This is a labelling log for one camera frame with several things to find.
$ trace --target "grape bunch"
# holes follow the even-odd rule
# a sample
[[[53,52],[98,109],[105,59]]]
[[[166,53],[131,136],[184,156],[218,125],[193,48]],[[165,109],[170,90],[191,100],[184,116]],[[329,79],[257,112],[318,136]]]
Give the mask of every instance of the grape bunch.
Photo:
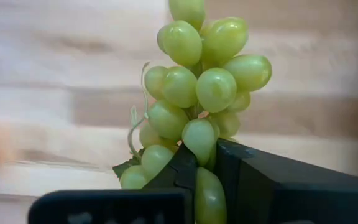
[[[216,142],[238,132],[237,113],[249,106],[250,92],[268,83],[272,65],[262,55],[238,55],[248,40],[243,19],[227,17],[205,24],[204,0],[169,0],[169,8],[173,22],[159,30],[157,43],[177,66],[154,66],[144,75],[145,89],[156,101],[139,122],[146,121],[139,134],[144,150],[132,152],[140,164],[124,171],[121,187],[141,189],[184,144],[199,165],[196,222],[225,223],[223,188],[212,173]]]

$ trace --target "black plastic holder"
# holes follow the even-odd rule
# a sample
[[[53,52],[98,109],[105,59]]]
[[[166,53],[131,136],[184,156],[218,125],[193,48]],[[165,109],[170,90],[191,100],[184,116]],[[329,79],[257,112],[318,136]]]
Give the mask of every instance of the black plastic holder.
[[[358,177],[223,139],[216,158],[227,224],[358,224]],[[182,145],[144,189],[54,192],[33,204],[28,223],[194,224],[196,169]]]

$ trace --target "grape stem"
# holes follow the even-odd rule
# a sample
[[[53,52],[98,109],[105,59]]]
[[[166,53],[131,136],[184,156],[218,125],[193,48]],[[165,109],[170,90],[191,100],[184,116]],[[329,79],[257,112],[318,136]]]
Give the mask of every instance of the grape stem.
[[[148,119],[149,117],[147,116],[147,110],[149,108],[149,101],[147,99],[147,92],[145,90],[144,87],[144,70],[146,69],[147,66],[149,66],[150,62],[147,62],[143,65],[142,68],[142,74],[140,75],[140,84],[142,86],[142,90],[143,90],[143,96],[144,96],[144,115],[142,117],[142,119],[140,119],[140,121],[138,121],[135,125],[132,126],[131,130],[129,130],[128,136],[127,136],[127,140],[128,140],[128,146],[129,149],[131,150],[131,153],[138,159],[141,160],[142,157],[140,156],[140,154],[136,151],[135,147],[134,147],[134,143],[132,142],[132,135],[134,133],[134,131],[136,130],[137,127],[139,127],[139,125],[141,125],[143,123],[143,121],[145,121],[146,119]]]

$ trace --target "wooden surface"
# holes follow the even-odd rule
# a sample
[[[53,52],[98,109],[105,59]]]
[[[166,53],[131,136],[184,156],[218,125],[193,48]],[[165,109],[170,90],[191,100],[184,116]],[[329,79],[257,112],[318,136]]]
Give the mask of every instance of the wooden surface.
[[[358,1],[206,0],[206,7],[208,19],[247,19],[243,52],[273,65],[236,138],[358,175]],[[172,65],[155,41],[170,20],[163,0],[0,0],[0,142],[9,154],[0,198],[119,187],[110,167],[130,157],[140,70],[148,61]],[[0,199],[0,213],[17,210],[23,223],[30,201],[18,200]]]

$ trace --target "light wood background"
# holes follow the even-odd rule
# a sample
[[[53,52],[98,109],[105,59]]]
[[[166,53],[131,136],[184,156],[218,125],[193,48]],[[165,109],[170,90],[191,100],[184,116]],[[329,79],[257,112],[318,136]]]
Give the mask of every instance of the light wood background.
[[[236,138],[358,175],[358,1],[206,7],[208,19],[245,18],[244,52],[273,65]],[[14,156],[0,167],[0,223],[25,223],[46,192],[119,187],[110,168],[130,156],[141,68],[172,65],[155,41],[170,19],[164,0],[0,0],[0,138]]]

